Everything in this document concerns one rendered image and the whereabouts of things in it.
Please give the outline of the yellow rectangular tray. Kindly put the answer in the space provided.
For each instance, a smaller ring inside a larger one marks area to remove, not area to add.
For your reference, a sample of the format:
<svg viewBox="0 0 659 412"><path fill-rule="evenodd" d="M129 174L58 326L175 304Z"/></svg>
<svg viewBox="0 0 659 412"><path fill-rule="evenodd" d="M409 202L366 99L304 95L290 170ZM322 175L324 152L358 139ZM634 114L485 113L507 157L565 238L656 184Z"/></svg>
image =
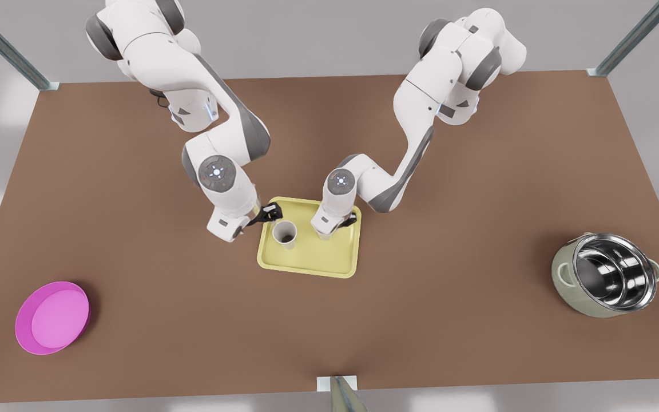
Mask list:
<svg viewBox="0 0 659 412"><path fill-rule="evenodd" d="M361 211L355 206L356 222L339 228L330 240L322 240L311 225L319 201L277 196L271 199L280 206L285 221L295 224L298 237L295 247L283 248L273 237L274 222L264 223L257 261L269 270L347 279L358 265Z"/></svg>

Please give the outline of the pink round bowl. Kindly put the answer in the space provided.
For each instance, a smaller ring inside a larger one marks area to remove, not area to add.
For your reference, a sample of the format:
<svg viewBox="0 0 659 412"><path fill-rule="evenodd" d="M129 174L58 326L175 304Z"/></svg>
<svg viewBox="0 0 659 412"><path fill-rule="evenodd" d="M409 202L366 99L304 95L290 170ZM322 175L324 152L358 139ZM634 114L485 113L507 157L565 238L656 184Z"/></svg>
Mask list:
<svg viewBox="0 0 659 412"><path fill-rule="evenodd" d="M76 341L89 325L91 305L71 282L53 282L26 298L15 320L15 338L29 354L50 355Z"/></svg>

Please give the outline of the green steel cooking pot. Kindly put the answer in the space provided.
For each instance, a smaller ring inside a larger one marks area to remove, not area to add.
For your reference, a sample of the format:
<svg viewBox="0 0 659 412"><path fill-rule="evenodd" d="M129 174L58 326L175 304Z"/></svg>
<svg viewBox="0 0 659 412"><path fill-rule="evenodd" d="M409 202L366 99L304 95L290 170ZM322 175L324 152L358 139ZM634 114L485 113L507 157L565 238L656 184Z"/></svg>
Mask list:
<svg viewBox="0 0 659 412"><path fill-rule="evenodd" d="M573 310L612 318L651 304L659 284L659 264L624 237L587 232L557 251L551 278Z"/></svg>

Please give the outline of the silver frame post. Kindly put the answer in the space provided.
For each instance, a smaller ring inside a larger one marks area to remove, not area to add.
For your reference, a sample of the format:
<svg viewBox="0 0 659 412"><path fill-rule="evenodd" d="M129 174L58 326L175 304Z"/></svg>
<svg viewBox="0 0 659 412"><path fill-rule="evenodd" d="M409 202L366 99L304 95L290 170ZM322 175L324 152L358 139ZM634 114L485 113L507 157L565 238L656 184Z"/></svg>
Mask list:
<svg viewBox="0 0 659 412"><path fill-rule="evenodd" d="M658 24L659 0L599 65L586 69L586 75L606 78Z"/></svg>
<svg viewBox="0 0 659 412"><path fill-rule="evenodd" d="M359 399L358 376L329 376L316 378L316 391L329 392L331 412L368 412Z"/></svg>
<svg viewBox="0 0 659 412"><path fill-rule="evenodd" d="M49 81L1 33L0 56L40 92L56 91L59 89L60 82Z"/></svg>

